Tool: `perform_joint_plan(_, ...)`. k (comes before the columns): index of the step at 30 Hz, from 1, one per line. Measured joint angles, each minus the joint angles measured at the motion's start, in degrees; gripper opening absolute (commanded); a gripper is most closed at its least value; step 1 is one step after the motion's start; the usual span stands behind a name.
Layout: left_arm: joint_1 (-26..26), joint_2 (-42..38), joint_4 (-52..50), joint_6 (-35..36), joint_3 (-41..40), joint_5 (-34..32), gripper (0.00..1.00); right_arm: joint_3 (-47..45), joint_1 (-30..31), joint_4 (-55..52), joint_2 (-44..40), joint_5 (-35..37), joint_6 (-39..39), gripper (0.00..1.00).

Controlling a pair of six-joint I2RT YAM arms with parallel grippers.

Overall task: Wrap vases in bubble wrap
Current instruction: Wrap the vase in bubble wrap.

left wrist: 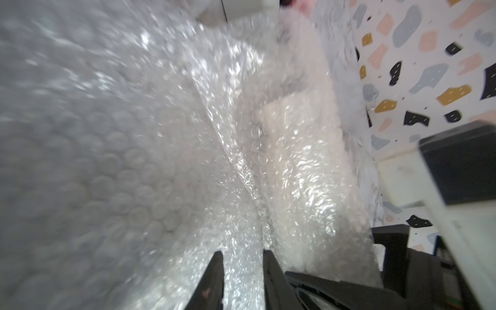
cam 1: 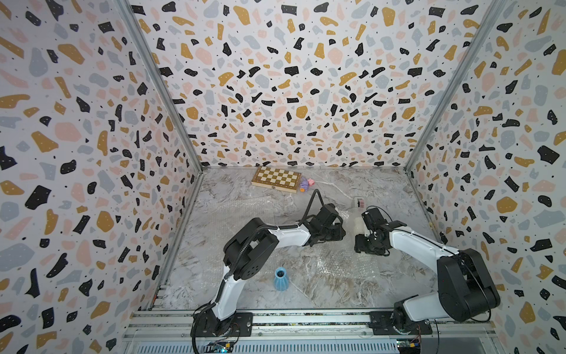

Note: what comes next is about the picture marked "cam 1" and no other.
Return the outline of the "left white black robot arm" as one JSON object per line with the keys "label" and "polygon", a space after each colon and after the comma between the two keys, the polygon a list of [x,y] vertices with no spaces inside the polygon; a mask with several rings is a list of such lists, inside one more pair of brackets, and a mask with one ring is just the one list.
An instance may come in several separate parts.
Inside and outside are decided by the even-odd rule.
{"label": "left white black robot arm", "polygon": [[247,283],[277,249],[314,246],[343,240],[343,219],[334,204],[324,204],[316,215],[305,215],[297,224],[275,226],[251,219],[223,248],[223,277],[215,297],[193,314],[191,336],[249,336],[250,313],[238,314],[237,302]]}

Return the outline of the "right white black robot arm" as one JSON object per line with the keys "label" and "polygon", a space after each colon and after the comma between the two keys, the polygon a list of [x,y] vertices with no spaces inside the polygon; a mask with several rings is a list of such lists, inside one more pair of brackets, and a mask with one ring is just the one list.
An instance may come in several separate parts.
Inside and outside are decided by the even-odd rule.
{"label": "right white black robot arm", "polygon": [[396,249],[436,274],[437,291],[394,304],[391,326],[396,332],[409,334],[427,320],[476,321],[478,315],[491,314],[501,304],[498,289],[476,250],[459,250],[431,240],[401,221],[386,220],[378,208],[356,217],[353,230],[357,253],[385,257]]}

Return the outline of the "white ribbed ceramic vase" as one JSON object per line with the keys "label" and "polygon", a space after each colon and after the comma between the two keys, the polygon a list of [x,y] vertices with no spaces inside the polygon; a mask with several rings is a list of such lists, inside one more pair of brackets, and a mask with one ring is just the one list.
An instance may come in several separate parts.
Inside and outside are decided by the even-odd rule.
{"label": "white ribbed ceramic vase", "polygon": [[370,235],[362,216],[358,216],[352,221],[352,234],[354,236],[362,235],[363,237]]}

